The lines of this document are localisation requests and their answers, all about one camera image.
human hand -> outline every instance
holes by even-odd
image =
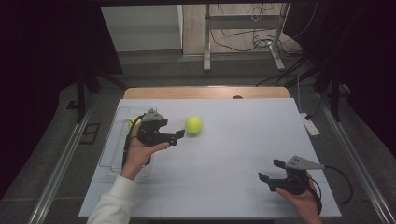
[[[126,158],[125,165],[122,167],[120,176],[130,180],[134,180],[142,169],[142,167],[149,160],[150,156],[159,150],[163,150],[169,147],[169,143],[160,143],[156,146],[147,147],[141,143],[137,137],[137,131],[140,128],[140,123],[136,124],[132,130],[131,143],[128,149],[128,155]]]
[[[308,172],[306,173],[309,178],[311,178],[311,174],[309,174]],[[315,192],[317,191],[311,179],[309,179],[309,185]],[[317,202],[315,201],[315,197],[308,190],[300,195],[293,195],[279,187],[276,187],[275,191],[294,205],[297,213],[300,215],[300,217],[303,218],[306,224],[323,223],[318,215],[318,207]]]

white tabletop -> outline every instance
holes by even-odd
[[[120,100],[104,153],[98,162],[80,216],[87,217],[120,171],[127,120],[154,107],[168,119],[161,133],[184,129],[198,116],[203,129],[186,133],[176,146],[157,152],[149,176],[139,176],[133,217],[282,218],[297,217],[292,205],[271,192],[258,172],[285,178],[273,159],[297,155],[319,162],[294,100]],[[323,217],[340,217],[321,170],[309,171],[322,191]]]

